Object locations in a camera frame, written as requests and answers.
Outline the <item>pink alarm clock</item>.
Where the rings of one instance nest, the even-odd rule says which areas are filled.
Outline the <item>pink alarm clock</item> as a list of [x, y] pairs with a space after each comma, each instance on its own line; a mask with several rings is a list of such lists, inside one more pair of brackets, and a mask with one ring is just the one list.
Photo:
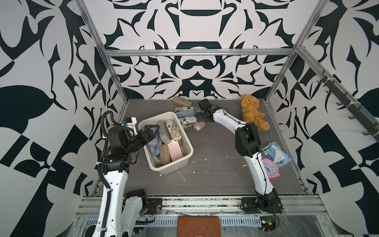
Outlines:
[[262, 159], [262, 162], [269, 179], [277, 178], [280, 176], [279, 168], [276, 163], [267, 158]]

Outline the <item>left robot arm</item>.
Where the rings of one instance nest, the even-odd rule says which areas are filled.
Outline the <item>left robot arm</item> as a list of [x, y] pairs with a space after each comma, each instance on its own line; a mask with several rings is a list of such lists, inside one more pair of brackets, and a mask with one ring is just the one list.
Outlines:
[[148, 205], [143, 189], [125, 193], [131, 155], [158, 138], [158, 125], [146, 125], [135, 131], [127, 126], [115, 126], [104, 131], [105, 146], [96, 169], [104, 185], [100, 212], [94, 237], [130, 237], [136, 221]]

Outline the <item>grey fabric case horizontal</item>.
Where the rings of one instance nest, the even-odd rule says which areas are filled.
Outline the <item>grey fabric case horizontal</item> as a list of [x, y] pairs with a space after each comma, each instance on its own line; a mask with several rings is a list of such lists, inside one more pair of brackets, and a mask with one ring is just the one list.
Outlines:
[[163, 120], [159, 120], [157, 125], [159, 126], [159, 137], [162, 142], [168, 145], [171, 142], [171, 136], [167, 130], [165, 122]]

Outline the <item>purple case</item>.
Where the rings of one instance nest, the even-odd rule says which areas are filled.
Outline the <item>purple case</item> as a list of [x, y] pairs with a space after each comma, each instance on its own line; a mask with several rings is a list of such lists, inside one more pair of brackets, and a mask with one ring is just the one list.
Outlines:
[[162, 140], [160, 138], [160, 134], [159, 134], [159, 125], [147, 125], [147, 127], [153, 132], [153, 140], [150, 141], [147, 146], [149, 148], [149, 151], [150, 151], [150, 154], [153, 156], [153, 157], [157, 157], [159, 156], [159, 150], [160, 150], [160, 147], [162, 145]]

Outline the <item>cream plastic storage box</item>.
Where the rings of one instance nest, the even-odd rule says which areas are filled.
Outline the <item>cream plastic storage box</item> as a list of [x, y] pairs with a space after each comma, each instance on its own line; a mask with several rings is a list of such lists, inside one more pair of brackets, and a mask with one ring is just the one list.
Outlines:
[[174, 121], [182, 135], [182, 139], [180, 141], [171, 140], [168, 144], [162, 143], [159, 148], [152, 148], [148, 145], [144, 147], [150, 169], [160, 175], [168, 175], [185, 167], [194, 153], [193, 146], [174, 112], [166, 112], [147, 118], [139, 122], [138, 128], [142, 129], [145, 125], [157, 125], [159, 121], [167, 120]]

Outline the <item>flag newspaper case centre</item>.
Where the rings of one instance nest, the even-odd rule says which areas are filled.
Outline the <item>flag newspaper case centre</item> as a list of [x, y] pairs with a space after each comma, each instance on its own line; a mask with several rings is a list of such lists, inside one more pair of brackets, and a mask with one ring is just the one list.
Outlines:
[[204, 129], [208, 124], [209, 124], [209, 122], [197, 121], [192, 127], [193, 127], [193, 129], [196, 130], [196, 131], [201, 131], [201, 130]]

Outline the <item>grey wall hook rail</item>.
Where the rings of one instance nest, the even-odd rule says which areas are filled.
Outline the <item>grey wall hook rail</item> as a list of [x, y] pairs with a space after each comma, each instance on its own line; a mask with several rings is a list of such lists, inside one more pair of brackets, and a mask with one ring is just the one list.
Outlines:
[[371, 136], [379, 142], [379, 121], [336, 78], [323, 70], [322, 79], [318, 84], [324, 84], [328, 89], [327, 94], [332, 94], [338, 99], [337, 106], [350, 112], [350, 120], [357, 120], [366, 129], [362, 133], [364, 136]]

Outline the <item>tan teddy bear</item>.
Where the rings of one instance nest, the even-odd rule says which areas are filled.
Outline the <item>tan teddy bear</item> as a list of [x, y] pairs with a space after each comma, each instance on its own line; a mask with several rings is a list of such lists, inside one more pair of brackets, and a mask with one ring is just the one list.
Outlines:
[[270, 125], [264, 120], [265, 114], [259, 112], [259, 100], [252, 95], [241, 96], [242, 118], [246, 123], [253, 123], [260, 130], [268, 131]]

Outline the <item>newspaper print case at back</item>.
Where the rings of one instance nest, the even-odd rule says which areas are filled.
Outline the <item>newspaper print case at back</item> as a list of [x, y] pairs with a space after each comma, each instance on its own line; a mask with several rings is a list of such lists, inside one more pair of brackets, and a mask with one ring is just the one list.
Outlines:
[[182, 107], [175, 108], [174, 112], [178, 113], [178, 112], [183, 112], [183, 111], [196, 111], [196, 110], [197, 110], [197, 108], [193, 107], [193, 106], [190, 106], [190, 107], [182, 106]]

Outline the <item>map print glasses case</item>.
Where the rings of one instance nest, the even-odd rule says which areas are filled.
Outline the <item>map print glasses case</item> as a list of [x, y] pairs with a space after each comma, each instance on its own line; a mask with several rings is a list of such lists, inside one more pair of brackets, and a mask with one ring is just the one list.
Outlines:
[[172, 140], [180, 141], [183, 138], [182, 133], [174, 120], [168, 119], [164, 123]]

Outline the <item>pink hard case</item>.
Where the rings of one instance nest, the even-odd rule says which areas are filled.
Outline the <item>pink hard case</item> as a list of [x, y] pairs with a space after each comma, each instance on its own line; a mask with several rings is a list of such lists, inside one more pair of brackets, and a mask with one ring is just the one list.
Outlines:
[[172, 140], [167, 146], [168, 146], [170, 158], [173, 162], [178, 159], [181, 159], [184, 156], [181, 146], [178, 141]]

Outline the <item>light blue case at back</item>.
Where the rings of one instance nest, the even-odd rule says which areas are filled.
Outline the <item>light blue case at back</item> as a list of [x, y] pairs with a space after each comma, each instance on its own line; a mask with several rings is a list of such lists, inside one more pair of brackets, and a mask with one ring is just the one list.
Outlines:
[[178, 112], [175, 113], [175, 115], [178, 118], [195, 117], [196, 116], [196, 111], [194, 111], [194, 110], [178, 111]]

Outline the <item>blue tissue pack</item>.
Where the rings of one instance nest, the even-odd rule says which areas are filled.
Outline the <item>blue tissue pack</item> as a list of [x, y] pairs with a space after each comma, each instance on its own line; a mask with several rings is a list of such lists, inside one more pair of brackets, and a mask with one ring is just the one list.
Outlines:
[[274, 162], [278, 168], [282, 168], [292, 161], [292, 158], [276, 142], [271, 142], [263, 147], [263, 155]]

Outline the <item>tan fabric case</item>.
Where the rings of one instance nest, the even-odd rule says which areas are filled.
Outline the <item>tan fabric case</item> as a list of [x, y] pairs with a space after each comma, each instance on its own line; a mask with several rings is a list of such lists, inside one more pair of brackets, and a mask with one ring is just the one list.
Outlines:
[[192, 106], [192, 102], [179, 96], [175, 96], [172, 99], [172, 102], [176, 105], [182, 106], [182, 107], [190, 107]]
[[161, 145], [159, 149], [159, 158], [160, 158], [162, 166], [165, 166], [171, 163], [171, 156], [170, 156], [168, 145], [166, 144]]

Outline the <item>pink case under newspaper case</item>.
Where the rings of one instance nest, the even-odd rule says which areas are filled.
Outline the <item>pink case under newspaper case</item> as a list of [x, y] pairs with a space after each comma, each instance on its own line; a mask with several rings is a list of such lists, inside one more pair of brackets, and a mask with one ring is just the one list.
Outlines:
[[183, 124], [183, 125], [182, 125], [182, 128], [183, 128], [183, 129], [186, 129], [186, 128], [193, 127], [194, 125], [195, 125], [195, 123], [192, 123], [192, 124]]

